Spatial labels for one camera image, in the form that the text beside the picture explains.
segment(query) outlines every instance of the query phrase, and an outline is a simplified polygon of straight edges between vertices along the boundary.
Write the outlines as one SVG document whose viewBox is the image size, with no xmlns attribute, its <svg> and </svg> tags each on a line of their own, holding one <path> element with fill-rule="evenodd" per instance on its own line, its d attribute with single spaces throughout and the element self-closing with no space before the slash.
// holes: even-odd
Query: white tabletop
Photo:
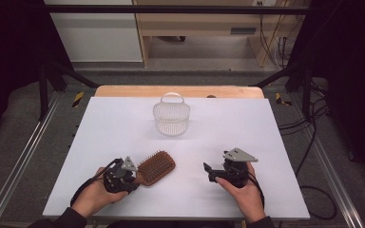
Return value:
<svg viewBox="0 0 365 228">
<path fill-rule="evenodd" d="M 98 167 L 116 158 L 139 164 L 158 150 L 176 168 L 150 187 L 139 187 L 97 217 L 113 219 L 242 219 L 233 198 L 209 182 L 206 162 L 222 169 L 224 150 L 238 147 L 253 155 L 273 219 L 308 219 L 306 205 L 266 99 L 185 98 L 187 131 L 167 137 L 157 131 L 152 108 L 160 98 L 91 98 L 43 215 L 60 216 L 78 187 Z"/>
</svg>

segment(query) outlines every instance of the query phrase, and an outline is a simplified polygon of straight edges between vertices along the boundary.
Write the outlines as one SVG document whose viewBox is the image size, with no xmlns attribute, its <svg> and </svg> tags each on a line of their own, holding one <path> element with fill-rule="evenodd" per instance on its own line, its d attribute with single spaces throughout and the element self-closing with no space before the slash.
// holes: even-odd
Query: white surface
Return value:
<svg viewBox="0 0 365 228">
<path fill-rule="evenodd" d="M 238 147 L 259 159 L 257 178 L 266 214 L 274 219 L 308 219 L 268 100 L 186 98 L 190 123 L 178 137 L 155 127 L 160 98 L 91 98 L 48 200 L 44 216 L 59 216 L 78 187 L 115 158 L 137 164 L 158 150 L 176 168 L 151 187 L 139 187 L 96 216 L 123 219 L 241 219 L 234 200 L 209 182 L 203 162 L 221 168 L 223 150 Z"/>
<path fill-rule="evenodd" d="M 45 0 L 46 4 L 132 5 L 131 0 Z M 52 13 L 71 62 L 141 62 L 133 13 Z"/>
</svg>

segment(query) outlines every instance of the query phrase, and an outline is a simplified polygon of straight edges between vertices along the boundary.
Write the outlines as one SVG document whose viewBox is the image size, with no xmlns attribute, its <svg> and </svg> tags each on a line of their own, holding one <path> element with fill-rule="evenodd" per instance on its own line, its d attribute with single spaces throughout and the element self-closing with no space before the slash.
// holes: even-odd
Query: clear plastic basket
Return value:
<svg viewBox="0 0 365 228">
<path fill-rule="evenodd" d="M 177 98 L 178 102 L 165 102 L 163 99 L 166 97 Z M 160 102 L 153 107 L 156 127 L 166 136 L 179 136 L 185 132 L 188 127 L 189 112 L 190 107 L 185 103 L 183 96 L 175 92 L 165 93 Z"/>
</svg>

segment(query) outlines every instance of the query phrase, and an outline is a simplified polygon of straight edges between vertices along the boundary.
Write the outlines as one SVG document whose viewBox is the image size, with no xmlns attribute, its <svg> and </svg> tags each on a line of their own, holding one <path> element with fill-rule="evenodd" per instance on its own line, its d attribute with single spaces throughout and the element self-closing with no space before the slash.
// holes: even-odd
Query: desk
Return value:
<svg viewBox="0 0 365 228">
<path fill-rule="evenodd" d="M 266 7 L 304 7 L 310 0 L 259 1 Z M 186 6 L 243 6 L 257 5 L 256 0 L 133 0 L 134 5 L 186 5 Z M 246 36 L 260 67 L 268 61 L 268 51 L 273 51 L 276 37 L 296 37 L 302 22 L 295 15 L 264 15 L 262 30 L 264 44 L 260 42 L 259 15 L 241 14 L 173 14 L 137 13 L 137 27 L 144 65 L 147 66 L 153 36 Z"/>
<path fill-rule="evenodd" d="M 141 97 L 126 97 L 141 89 Z M 308 219 L 309 214 L 289 163 L 269 101 L 257 88 L 220 86 L 241 91 L 246 98 L 191 98 L 191 89 L 209 93 L 209 86 L 173 86 L 185 93 L 191 106 L 187 131 L 166 137 L 156 130 L 152 108 L 160 97 L 142 91 L 168 86 L 104 86 L 91 98 L 72 147 L 52 190 L 47 217 L 57 217 L 68 207 L 76 189 L 115 158 L 130 158 L 139 163 L 157 150 L 165 150 L 176 168 L 150 187 L 141 186 L 128 197 L 103 208 L 96 217 L 112 219 L 242 219 L 236 203 L 216 183 L 209 182 L 203 162 L 221 168 L 222 151 L 239 147 L 259 159 L 254 163 L 265 195 L 266 214 L 274 219 Z M 124 97 L 101 97 L 104 94 Z"/>
</svg>

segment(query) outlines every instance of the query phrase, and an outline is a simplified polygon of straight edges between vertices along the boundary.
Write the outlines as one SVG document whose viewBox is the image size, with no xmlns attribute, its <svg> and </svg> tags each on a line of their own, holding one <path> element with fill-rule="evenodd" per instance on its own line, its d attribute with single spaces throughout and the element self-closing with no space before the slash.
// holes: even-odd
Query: hairbrush bristle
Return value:
<svg viewBox="0 0 365 228">
<path fill-rule="evenodd" d="M 149 186 L 171 172 L 176 163 L 165 151 L 158 151 L 138 165 L 140 184 Z"/>
</svg>

